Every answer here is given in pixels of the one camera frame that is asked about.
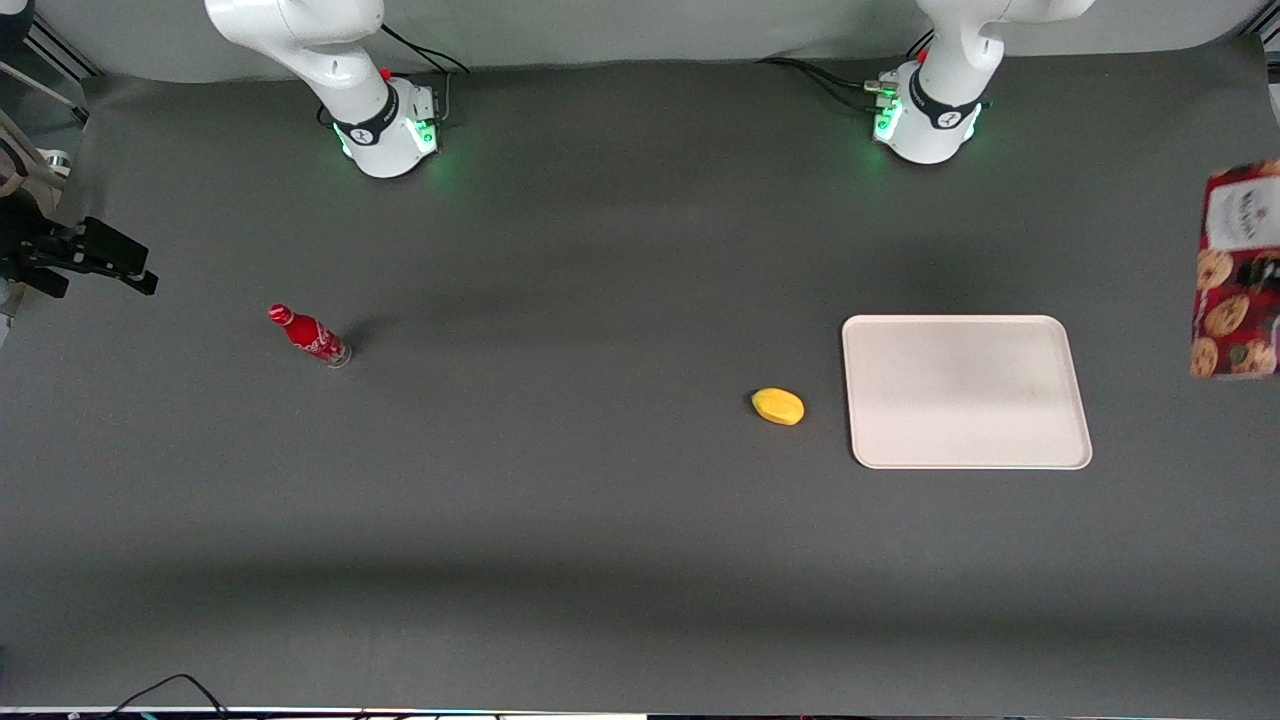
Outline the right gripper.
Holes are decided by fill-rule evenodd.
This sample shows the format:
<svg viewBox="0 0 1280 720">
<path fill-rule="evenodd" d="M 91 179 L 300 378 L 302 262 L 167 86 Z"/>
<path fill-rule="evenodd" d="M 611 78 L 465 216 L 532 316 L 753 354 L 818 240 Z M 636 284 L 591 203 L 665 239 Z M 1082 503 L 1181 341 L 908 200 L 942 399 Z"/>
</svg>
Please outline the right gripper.
<svg viewBox="0 0 1280 720">
<path fill-rule="evenodd" d="M 35 241 L 46 234 L 49 219 L 24 190 L 1 197 L 1 264 L 10 282 L 22 283 L 51 299 L 64 299 L 69 281 L 33 260 Z M 154 296 L 157 277 L 146 266 L 148 247 L 88 217 L 76 227 L 76 261 L 86 273 L 118 279 L 132 290 Z"/>
</svg>

